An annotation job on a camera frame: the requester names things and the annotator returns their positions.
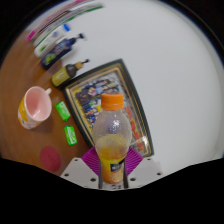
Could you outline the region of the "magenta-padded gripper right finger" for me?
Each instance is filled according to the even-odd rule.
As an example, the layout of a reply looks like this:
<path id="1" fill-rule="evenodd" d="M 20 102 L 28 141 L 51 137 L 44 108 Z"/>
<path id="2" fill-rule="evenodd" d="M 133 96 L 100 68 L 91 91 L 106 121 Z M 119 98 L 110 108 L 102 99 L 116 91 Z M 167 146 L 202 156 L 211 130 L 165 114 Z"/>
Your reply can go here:
<path id="1" fill-rule="evenodd" d="M 159 166 L 150 157 L 143 157 L 130 148 L 125 159 L 124 188 L 143 187 L 164 176 Z"/>

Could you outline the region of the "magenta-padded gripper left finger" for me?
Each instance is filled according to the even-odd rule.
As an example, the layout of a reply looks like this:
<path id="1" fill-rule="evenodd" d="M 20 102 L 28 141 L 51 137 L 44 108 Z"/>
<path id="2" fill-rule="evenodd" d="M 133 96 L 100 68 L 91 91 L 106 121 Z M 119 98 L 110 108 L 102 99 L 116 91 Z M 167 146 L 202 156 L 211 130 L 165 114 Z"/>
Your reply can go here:
<path id="1" fill-rule="evenodd" d="M 61 177 L 84 188 L 100 189 L 100 160 L 95 148 L 88 150 L 81 158 L 73 158 Z"/>

